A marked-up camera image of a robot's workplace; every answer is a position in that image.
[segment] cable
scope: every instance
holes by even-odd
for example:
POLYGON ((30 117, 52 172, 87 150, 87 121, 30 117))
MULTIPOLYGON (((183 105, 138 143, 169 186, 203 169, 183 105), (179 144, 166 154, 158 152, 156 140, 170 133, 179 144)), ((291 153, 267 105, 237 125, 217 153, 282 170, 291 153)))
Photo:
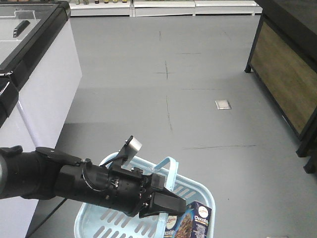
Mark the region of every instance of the cable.
POLYGON ((96 185, 94 185, 93 182, 91 182, 91 180, 89 179, 89 177, 87 175, 87 164, 85 164, 84 167, 83 167, 82 176, 83 176, 83 179, 84 179, 86 185, 89 188, 91 188, 93 191, 96 191, 96 192, 104 192, 104 191, 106 191, 107 186, 106 186, 106 188, 102 189, 102 188, 99 188, 96 185))
POLYGON ((115 161, 115 160, 119 160, 119 159, 127 159, 127 156, 119 156, 119 157, 114 157, 106 162, 104 162, 102 165, 100 165, 101 167, 105 167, 106 165, 110 164, 111 162, 115 161))
POLYGON ((64 202, 66 202, 67 198, 64 198, 45 218, 39 223, 30 234, 26 235, 25 238, 30 238, 57 210, 60 208, 64 202))

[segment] floor drain cover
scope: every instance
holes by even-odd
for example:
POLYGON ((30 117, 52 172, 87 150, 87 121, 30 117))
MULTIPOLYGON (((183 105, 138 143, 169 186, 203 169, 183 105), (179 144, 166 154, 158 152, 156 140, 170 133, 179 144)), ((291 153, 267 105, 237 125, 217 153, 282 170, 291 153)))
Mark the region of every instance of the floor drain cover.
POLYGON ((288 236, 282 236, 282 237, 266 237, 266 238, 289 238, 288 236))
POLYGON ((216 100, 215 101, 218 110, 228 110, 231 109, 231 105, 228 100, 216 100))

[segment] wooden panel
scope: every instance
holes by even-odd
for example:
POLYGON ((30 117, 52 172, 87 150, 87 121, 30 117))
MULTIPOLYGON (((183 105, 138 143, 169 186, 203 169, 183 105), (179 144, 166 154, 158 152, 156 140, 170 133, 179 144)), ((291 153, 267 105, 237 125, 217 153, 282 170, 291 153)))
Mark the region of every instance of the wooden panel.
POLYGON ((265 22, 251 65, 300 134, 317 106, 317 74, 265 22))

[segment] freezer lid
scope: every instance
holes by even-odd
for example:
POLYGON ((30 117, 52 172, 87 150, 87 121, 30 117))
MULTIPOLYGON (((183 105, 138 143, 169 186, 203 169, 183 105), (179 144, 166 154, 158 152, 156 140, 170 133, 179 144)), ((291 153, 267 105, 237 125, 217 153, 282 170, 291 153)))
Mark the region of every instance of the freezer lid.
POLYGON ((20 90, 69 17, 66 1, 0 1, 0 76, 20 90))

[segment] basket handle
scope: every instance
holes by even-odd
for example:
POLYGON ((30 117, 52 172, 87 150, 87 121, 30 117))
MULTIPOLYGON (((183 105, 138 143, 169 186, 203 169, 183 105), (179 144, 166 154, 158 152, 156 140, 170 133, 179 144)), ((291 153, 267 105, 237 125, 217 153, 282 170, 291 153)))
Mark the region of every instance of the basket handle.
MULTIPOLYGON (((178 162, 174 160, 172 157, 166 157, 164 160, 162 160, 159 164, 154 166, 153 172, 159 171, 161 168, 163 168, 165 165, 169 163, 169 170, 168 175, 166 179, 166 188, 170 191, 174 189, 175 182, 176 182, 176 175, 178 170, 178 162)), ((158 216, 158 224, 157 224, 157 230, 155 232, 154 238, 162 238, 164 235, 166 222, 167 222, 168 214, 167 213, 160 213, 158 216)))
POLYGON ((164 160, 162 160, 160 163, 158 163, 153 168, 153 172, 156 173, 161 168, 163 168, 165 165, 169 163, 169 170, 168 175, 166 179, 166 188, 170 191, 174 189, 175 182, 176 182, 176 175, 178 170, 178 162, 174 160, 172 157, 166 157, 164 160))

